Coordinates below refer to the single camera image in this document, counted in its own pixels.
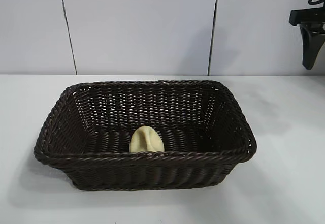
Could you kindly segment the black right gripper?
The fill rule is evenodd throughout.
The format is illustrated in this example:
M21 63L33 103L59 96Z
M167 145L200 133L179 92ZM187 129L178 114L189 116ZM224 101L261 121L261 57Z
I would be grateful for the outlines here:
M324 8L291 10L288 22L292 26L312 24L300 25L303 43L302 64L307 70L311 70L324 44Z

